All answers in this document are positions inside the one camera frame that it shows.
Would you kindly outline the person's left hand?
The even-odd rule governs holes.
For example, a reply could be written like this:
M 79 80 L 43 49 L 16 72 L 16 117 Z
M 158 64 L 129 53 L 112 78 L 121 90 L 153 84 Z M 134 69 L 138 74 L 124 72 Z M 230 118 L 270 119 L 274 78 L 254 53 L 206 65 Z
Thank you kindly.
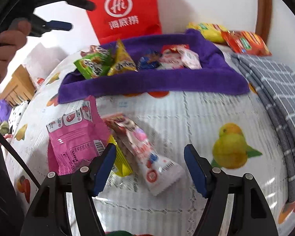
M 31 24 L 27 20 L 17 20 L 13 29 L 0 34 L 0 84 L 6 77 L 8 65 L 16 52 L 26 45 L 31 32 Z

